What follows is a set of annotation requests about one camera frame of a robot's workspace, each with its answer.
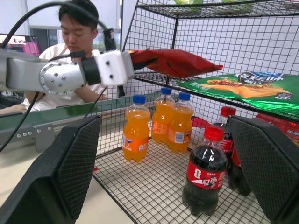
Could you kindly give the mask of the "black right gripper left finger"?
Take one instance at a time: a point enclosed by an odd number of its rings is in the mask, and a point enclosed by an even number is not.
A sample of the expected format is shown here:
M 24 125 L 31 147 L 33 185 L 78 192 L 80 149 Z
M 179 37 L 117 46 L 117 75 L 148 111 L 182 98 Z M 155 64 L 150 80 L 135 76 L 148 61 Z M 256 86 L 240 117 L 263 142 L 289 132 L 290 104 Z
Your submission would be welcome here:
M 102 117 L 62 128 L 0 208 L 2 224 L 74 224 L 92 178 Z

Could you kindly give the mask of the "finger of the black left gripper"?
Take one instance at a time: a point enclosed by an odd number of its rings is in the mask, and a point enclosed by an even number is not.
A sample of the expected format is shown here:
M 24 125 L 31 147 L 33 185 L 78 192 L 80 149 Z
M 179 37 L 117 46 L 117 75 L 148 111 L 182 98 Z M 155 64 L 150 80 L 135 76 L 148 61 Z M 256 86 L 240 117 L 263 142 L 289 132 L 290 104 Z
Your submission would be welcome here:
M 151 63 L 157 60 L 157 57 L 143 57 L 143 56 L 132 56 L 132 64 L 134 70 L 140 70 L 147 67 Z

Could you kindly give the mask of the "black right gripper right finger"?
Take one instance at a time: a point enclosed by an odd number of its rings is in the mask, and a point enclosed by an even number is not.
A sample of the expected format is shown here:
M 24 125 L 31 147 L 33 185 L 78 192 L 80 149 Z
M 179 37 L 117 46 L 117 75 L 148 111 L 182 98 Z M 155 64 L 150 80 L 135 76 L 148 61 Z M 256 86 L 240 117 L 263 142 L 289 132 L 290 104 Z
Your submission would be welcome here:
M 299 149 L 277 127 L 232 115 L 228 124 L 245 178 L 273 224 L 299 222 Z

